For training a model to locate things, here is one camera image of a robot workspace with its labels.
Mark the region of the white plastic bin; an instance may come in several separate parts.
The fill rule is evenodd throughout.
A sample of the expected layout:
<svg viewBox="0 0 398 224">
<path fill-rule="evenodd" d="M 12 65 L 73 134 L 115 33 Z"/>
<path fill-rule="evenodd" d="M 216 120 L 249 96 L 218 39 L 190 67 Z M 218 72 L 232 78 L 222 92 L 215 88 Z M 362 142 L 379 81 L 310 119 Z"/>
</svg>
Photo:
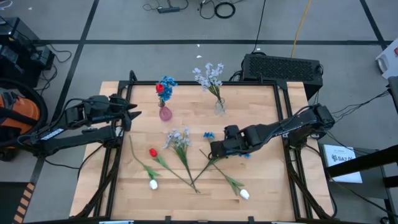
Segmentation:
<svg viewBox="0 0 398 224">
<path fill-rule="evenodd" d="M 398 38 L 376 57 L 376 62 L 383 78 L 398 77 Z"/>
</svg>

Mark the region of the white artificial tulip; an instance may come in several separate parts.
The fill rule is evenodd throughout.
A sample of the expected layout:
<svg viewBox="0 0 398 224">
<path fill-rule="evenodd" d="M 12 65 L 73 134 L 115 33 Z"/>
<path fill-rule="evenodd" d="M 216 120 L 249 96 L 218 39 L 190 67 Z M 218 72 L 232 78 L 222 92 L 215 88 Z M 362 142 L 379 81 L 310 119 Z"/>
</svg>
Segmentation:
<svg viewBox="0 0 398 224">
<path fill-rule="evenodd" d="M 235 195 L 240 195 L 241 198 L 245 200 L 249 200 L 250 194 L 249 192 L 244 189 L 244 184 L 238 182 L 237 180 L 233 179 L 232 177 L 226 175 L 221 169 L 219 169 L 215 164 L 220 160 L 218 158 L 216 159 L 209 159 L 208 156 L 200 149 L 200 152 L 206 157 L 207 159 L 207 164 L 206 166 L 200 171 L 200 173 L 195 177 L 195 179 L 192 181 L 194 183 L 201 175 L 204 173 L 204 171 L 207 170 L 210 166 L 213 166 L 224 178 L 225 180 L 229 183 L 231 186 L 233 192 Z"/>
<path fill-rule="evenodd" d="M 147 175 L 148 175 L 149 178 L 150 178 L 150 181 L 149 181 L 149 187 L 150 187 L 150 189 L 151 189 L 151 190 L 156 190 L 156 189 L 158 189 L 159 185 L 158 185 L 158 182 L 157 182 L 157 180 L 156 180 L 156 177 L 160 176 L 160 174 L 157 173 L 155 170 L 153 170 L 150 166 L 145 165 L 141 160 L 139 160 L 139 159 L 137 158 L 137 156 L 135 155 L 135 152 L 134 152 L 134 148 L 133 148 L 131 136 L 129 136 L 129 145 L 130 145 L 130 148 L 131 148 L 131 152 L 132 152 L 133 158 L 134 158 L 138 163 L 140 163 L 140 165 L 144 168 L 144 170 L 147 172 Z"/>
</svg>

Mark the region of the blue artificial flower bunch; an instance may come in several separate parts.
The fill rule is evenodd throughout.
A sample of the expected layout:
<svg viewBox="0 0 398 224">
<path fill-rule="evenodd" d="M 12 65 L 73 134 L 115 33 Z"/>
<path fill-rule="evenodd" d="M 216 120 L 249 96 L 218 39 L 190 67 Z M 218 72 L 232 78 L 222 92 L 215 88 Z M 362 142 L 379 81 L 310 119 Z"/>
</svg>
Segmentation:
<svg viewBox="0 0 398 224">
<path fill-rule="evenodd" d="M 203 137 L 205 139 L 207 139 L 209 142 L 213 142 L 215 141 L 215 134 L 213 132 L 205 132 Z M 207 170 L 207 168 L 209 168 L 209 166 L 214 166 L 223 176 L 224 178 L 227 180 L 227 182 L 230 184 L 230 186 L 234 189 L 240 189 L 240 187 L 243 187 L 244 184 L 238 182 L 237 180 L 232 179 L 231 177 L 227 176 L 226 174 L 224 174 L 221 170 L 219 170 L 219 168 L 217 168 L 217 166 L 215 166 L 215 163 L 218 162 L 220 159 L 215 158 L 215 159 L 211 159 L 210 158 L 211 154 L 207 155 L 206 158 L 208 159 L 208 163 L 207 165 L 202 169 L 202 171 L 195 177 L 195 179 L 192 181 L 192 185 L 195 183 L 195 181 L 197 180 L 197 178 L 199 178 L 199 176 L 202 175 L 202 173 L 204 171 Z"/>
<path fill-rule="evenodd" d="M 174 78 L 167 77 L 167 76 L 163 76 L 162 79 L 158 83 L 163 84 L 165 87 L 165 90 L 163 93 L 161 93 L 161 94 L 157 93 L 157 95 L 159 97 L 159 102 L 160 101 L 166 102 L 169 99 L 171 99 L 171 96 L 173 93 L 173 87 L 177 86 L 177 83 L 175 82 Z"/>
</svg>

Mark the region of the pink glass vase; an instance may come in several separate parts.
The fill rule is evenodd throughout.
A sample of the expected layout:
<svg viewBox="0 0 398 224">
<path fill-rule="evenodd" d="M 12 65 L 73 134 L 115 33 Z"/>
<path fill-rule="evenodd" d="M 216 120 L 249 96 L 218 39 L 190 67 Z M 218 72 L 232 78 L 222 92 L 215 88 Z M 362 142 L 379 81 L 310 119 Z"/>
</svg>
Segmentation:
<svg viewBox="0 0 398 224">
<path fill-rule="evenodd" d="M 159 102 L 159 117 L 162 121 L 168 121 L 172 118 L 172 111 L 165 105 L 164 101 Z"/>
</svg>

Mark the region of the small black box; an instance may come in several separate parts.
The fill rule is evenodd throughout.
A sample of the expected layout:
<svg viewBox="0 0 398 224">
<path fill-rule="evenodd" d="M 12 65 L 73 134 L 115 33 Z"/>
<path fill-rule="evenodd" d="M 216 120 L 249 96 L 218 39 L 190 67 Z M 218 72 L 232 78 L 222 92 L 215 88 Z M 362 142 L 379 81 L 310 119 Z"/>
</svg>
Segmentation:
<svg viewBox="0 0 398 224">
<path fill-rule="evenodd" d="M 42 70 L 50 70 L 54 58 L 55 54 L 46 45 L 36 47 L 30 56 L 33 63 Z"/>
</svg>

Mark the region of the white artificial flower bunch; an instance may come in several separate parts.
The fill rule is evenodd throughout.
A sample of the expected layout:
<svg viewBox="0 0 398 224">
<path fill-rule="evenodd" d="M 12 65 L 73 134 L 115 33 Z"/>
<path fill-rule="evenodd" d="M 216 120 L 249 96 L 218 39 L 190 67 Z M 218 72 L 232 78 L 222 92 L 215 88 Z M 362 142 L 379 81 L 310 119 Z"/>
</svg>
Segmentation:
<svg viewBox="0 0 398 224">
<path fill-rule="evenodd" d="M 219 76 L 223 73 L 224 65 L 218 63 L 216 67 L 212 63 L 208 62 L 205 65 L 205 74 L 202 74 L 199 68 L 194 68 L 192 73 L 195 75 L 195 81 L 198 82 L 204 91 L 209 91 L 215 95 L 217 100 L 221 102 L 220 86 L 223 82 L 219 79 Z"/>
<path fill-rule="evenodd" d="M 189 134 L 190 134 L 189 128 L 187 127 L 183 128 L 182 132 L 180 132 L 178 129 L 173 129 L 171 132 L 167 134 L 167 138 L 165 140 L 163 148 L 173 149 L 174 153 L 181 160 L 182 164 L 184 165 L 188 173 L 188 176 L 191 180 L 190 186 L 193 187 L 196 193 L 200 193 L 200 191 L 196 188 L 195 184 L 193 183 L 193 178 L 187 160 L 187 149 L 190 145 Z"/>
</svg>

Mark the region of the dark side table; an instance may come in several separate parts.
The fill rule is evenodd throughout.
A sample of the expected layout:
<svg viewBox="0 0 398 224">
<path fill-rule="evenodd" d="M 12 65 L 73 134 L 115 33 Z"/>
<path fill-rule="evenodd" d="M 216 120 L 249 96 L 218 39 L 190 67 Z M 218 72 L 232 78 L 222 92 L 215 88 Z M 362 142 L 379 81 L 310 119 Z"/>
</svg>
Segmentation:
<svg viewBox="0 0 398 224">
<path fill-rule="evenodd" d="M 378 149 L 357 149 L 328 144 L 322 144 L 320 149 L 325 168 L 380 151 Z M 331 177 L 328 185 L 333 190 L 345 190 L 361 199 L 382 199 L 386 207 L 386 216 L 381 218 L 381 223 L 398 224 L 398 214 L 395 212 L 392 197 L 389 193 L 390 189 L 398 189 L 398 175 L 388 177 L 384 166 Z"/>
</svg>

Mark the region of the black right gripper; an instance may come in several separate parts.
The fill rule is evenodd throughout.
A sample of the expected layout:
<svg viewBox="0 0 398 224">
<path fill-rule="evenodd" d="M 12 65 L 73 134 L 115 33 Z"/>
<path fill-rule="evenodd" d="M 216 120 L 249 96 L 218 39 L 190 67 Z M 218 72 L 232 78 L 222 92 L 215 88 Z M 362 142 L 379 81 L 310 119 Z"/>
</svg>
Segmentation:
<svg viewBox="0 0 398 224">
<path fill-rule="evenodd" d="M 249 157 L 249 154 L 260 150 L 264 145 L 264 125 L 250 125 L 239 129 L 237 125 L 227 126 L 224 129 L 224 140 L 210 143 L 212 151 L 210 157 Z"/>
</svg>

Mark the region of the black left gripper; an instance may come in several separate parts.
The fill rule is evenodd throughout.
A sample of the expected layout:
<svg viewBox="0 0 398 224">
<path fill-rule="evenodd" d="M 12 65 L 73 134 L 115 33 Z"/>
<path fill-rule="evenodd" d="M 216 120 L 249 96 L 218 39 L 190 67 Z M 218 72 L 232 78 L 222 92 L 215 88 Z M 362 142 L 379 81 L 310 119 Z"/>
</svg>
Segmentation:
<svg viewBox="0 0 398 224">
<path fill-rule="evenodd" d="M 128 112 L 137 107 L 136 104 L 132 104 L 129 100 L 121 98 L 118 95 L 105 96 L 103 95 L 106 110 L 103 113 L 102 121 L 113 121 L 116 119 L 122 120 L 122 127 L 125 131 L 131 130 L 132 120 L 137 118 L 142 112 Z"/>
</svg>

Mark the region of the orange and black vacuum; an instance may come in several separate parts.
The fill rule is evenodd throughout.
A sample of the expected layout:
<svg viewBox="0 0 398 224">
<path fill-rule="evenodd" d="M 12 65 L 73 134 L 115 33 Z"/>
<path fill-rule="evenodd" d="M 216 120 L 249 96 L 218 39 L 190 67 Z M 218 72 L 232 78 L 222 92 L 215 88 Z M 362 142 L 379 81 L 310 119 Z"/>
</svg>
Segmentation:
<svg viewBox="0 0 398 224">
<path fill-rule="evenodd" d="M 22 149 L 18 137 L 40 129 L 47 118 L 47 105 L 32 87 L 0 78 L 0 161 L 13 160 Z"/>
</svg>

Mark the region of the black metal bar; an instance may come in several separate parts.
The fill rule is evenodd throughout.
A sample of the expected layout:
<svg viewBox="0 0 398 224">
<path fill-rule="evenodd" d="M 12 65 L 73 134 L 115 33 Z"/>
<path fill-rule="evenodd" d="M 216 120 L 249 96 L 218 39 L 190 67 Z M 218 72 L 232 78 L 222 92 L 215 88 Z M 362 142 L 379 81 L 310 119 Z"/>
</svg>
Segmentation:
<svg viewBox="0 0 398 224">
<path fill-rule="evenodd" d="M 398 145 L 327 167 L 325 168 L 325 172 L 329 175 L 329 177 L 338 177 L 341 175 L 392 164 L 394 162 L 398 162 Z"/>
</svg>

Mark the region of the black computer tower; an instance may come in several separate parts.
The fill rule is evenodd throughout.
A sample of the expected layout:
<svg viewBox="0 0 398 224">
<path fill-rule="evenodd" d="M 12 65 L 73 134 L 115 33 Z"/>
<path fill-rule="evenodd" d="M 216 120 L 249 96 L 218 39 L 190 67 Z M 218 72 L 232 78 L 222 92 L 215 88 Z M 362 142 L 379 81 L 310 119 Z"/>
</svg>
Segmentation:
<svg viewBox="0 0 398 224">
<path fill-rule="evenodd" d="M 16 28 L 19 18 L 0 20 L 0 77 L 35 88 L 40 71 L 31 59 L 33 46 Z"/>
</svg>

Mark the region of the black aluminium table frame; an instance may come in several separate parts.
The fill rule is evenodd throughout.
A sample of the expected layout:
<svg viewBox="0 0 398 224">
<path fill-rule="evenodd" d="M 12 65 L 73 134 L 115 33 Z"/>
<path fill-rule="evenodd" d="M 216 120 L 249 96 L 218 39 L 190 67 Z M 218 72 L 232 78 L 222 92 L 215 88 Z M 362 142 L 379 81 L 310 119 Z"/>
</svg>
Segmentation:
<svg viewBox="0 0 398 224">
<path fill-rule="evenodd" d="M 224 83 L 221 93 L 226 100 L 227 112 L 214 114 L 213 97 L 204 92 L 196 82 L 180 82 L 174 89 L 170 107 L 172 119 L 160 120 L 155 95 L 155 85 L 138 81 L 129 92 L 131 102 L 142 113 L 132 121 L 121 149 L 121 160 L 116 180 L 106 188 L 99 210 L 100 215 L 113 219 L 147 220 L 156 222 L 170 217 L 173 221 L 294 221 L 304 217 L 305 199 L 301 193 L 292 197 L 286 168 L 282 138 L 269 141 L 248 159 L 231 157 L 215 165 L 226 175 L 244 184 L 249 200 L 235 195 L 229 183 L 213 167 L 207 168 L 195 181 L 196 193 L 149 154 L 154 148 L 167 165 L 189 184 L 191 180 L 181 160 L 173 149 L 164 149 L 167 134 L 173 129 L 189 128 L 190 145 L 187 160 L 193 180 L 206 166 L 209 142 L 203 138 L 206 131 L 214 132 L 218 139 L 226 126 L 240 128 L 252 124 L 268 124 L 278 121 L 287 113 L 285 106 L 277 106 L 277 87 L 258 82 Z M 158 189 L 151 190 L 150 178 L 144 168 L 132 156 L 129 136 L 135 155 L 145 165 L 160 174 L 156 177 Z"/>
</svg>

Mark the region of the black orange striped floor mat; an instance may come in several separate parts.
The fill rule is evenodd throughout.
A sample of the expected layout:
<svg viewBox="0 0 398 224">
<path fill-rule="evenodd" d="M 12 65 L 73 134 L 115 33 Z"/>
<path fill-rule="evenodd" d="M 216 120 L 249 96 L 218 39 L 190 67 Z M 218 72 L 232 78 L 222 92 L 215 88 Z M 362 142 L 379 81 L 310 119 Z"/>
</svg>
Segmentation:
<svg viewBox="0 0 398 224">
<path fill-rule="evenodd" d="M 0 224 L 23 224 L 35 185 L 0 182 Z"/>
</svg>

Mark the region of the black perforated computer case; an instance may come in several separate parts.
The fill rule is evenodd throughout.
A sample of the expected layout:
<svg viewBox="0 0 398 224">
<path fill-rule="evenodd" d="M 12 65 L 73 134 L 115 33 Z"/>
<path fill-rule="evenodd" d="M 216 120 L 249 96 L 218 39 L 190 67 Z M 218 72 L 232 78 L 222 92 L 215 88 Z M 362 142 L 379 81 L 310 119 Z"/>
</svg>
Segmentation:
<svg viewBox="0 0 398 224">
<path fill-rule="evenodd" d="M 241 63 L 244 81 L 301 82 L 307 99 L 323 86 L 323 66 L 318 60 L 247 54 Z"/>
</svg>

